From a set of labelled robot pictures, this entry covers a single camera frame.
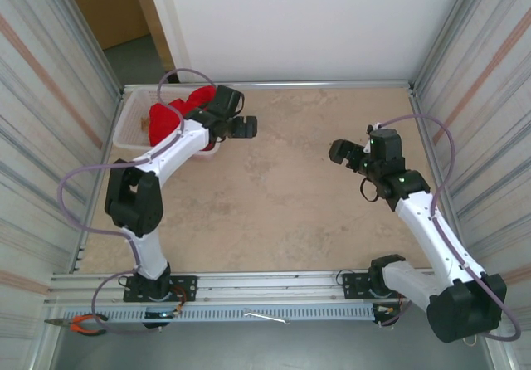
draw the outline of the pliers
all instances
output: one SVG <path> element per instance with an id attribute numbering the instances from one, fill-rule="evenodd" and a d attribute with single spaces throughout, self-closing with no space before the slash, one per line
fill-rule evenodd
<path id="1" fill-rule="evenodd" d="M 109 318 L 103 314 L 96 314 L 98 319 L 107 321 Z M 70 330 L 72 330 L 75 333 L 85 335 L 87 337 L 95 337 L 97 335 L 102 335 L 107 333 L 107 330 L 105 329 L 97 329 L 97 330 L 87 330 L 80 326 L 81 322 L 84 322 L 88 319 L 93 319 L 93 314 L 82 314 L 81 316 L 75 316 L 73 319 L 47 319 L 45 320 L 45 323 L 53 324 L 54 326 L 60 326 L 60 327 L 70 327 Z"/>

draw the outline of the white wall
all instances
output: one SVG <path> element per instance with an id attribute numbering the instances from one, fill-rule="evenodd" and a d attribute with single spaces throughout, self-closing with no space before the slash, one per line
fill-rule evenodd
<path id="1" fill-rule="evenodd" d="M 215 80 L 411 79 L 454 2 L 155 0 L 175 64 Z"/>

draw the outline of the red fabric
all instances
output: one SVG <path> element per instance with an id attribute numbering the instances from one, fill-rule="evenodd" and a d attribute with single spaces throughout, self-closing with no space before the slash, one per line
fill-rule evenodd
<path id="1" fill-rule="evenodd" d="M 187 115 L 190 110 L 214 99 L 216 88 L 209 85 L 193 91 L 187 101 L 176 99 L 169 104 L 179 110 L 182 115 Z M 179 126 L 179 117 L 161 103 L 155 103 L 149 109 L 149 143 L 156 146 Z"/>

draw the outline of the marble-patterned surface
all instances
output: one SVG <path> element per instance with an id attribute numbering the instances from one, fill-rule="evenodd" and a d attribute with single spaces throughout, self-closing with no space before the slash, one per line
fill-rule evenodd
<path id="1" fill-rule="evenodd" d="M 405 90 L 245 94 L 244 114 L 258 116 L 257 137 L 227 140 L 210 161 L 189 160 L 164 186 L 160 238 L 173 271 L 360 269 L 391 253 L 428 266 L 387 204 L 365 202 L 362 178 L 328 159 L 333 140 L 365 144 L 368 124 L 410 114 Z M 415 121 L 396 127 L 407 166 L 433 186 Z M 113 148 L 110 161 L 138 154 Z M 92 226 L 112 229 L 103 210 L 106 184 L 105 179 Z M 91 235 L 80 271 L 132 266 L 122 240 Z"/>

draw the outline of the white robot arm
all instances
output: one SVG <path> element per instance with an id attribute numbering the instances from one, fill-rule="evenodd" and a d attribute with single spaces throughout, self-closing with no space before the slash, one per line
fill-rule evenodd
<path id="1" fill-rule="evenodd" d="M 149 150 L 146 154 L 135 158 L 133 161 L 151 158 L 161 148 L 166 146 L 174 138 L 177 131 L 171 133 L 157 146 Z M 200 123 L 192 119 L 184 120 L 183 136 L 164 153 L 149 163 L 137 166 L 136 168 L 145 173 L 154 173 L 158 177 L 158 183 L 162 189 L 168 178 L 183 165 L 190 157 L 199 150 L 206 148 L 209 144 L 208 129 L 202 127 Z M 168 262 L 160 248 L 158 239 L 158 227 L 145 235 L 136 236 L 128 227 L 123 226 L 122 231 L 131 237 L 139 253 L 142 266 L 139 273 L 149 280 L 156 280 L 166 270 Z"/>
<path id="2" fill-rule="evenodd" d="M 164 257 L 158 238 L 158 224 L 163 217 L 161 189 L 168 178 L 190 157 L 218 139 L 254 138 L 257 120 L 254 116 L 238 116 L 244 97 L 241 92 L 219 85 L 206 106 L 188 113 L 182 136 L 174 143 L 177 131 L 133 163 L 141 165 L 114 168 L 110 172 L 105 212 L 116 226 L 127 234 L 136 250 L 140 267 L 133 276 L 141 295 L 152 300 L 166 297 L 170 284 L 170 266 Z M 161 154 L 156 153 L 171 144 Z"/>
<path id="3" fill-rule="evenodd" d="M 501 308 L 461 266 L 441 239 L 430 213 L 433 196 L 417 171 L 407 170 L 402 141 L 394 129 L 368 127 L 365 147 L 336 140 L 329 150 L 334 163 L 347 160 L 347 168 L 362 174 L 377 190 L 377 198 L 387 201 L 392 211 L 407 224 L 431 263 L 434 275 L 425 275 L 399 255 L 373 260 L 369 268 L 370 289 L 378 296 L 393 291 L 406 296 L 427 314 L 436 336 L 449 343 L 496 329 Z M 436 208 L 435 217 L 465 265 L 503 302 L 507 287 L 499 275 L 487 275 L 483 267 L 461 245 Z"/>

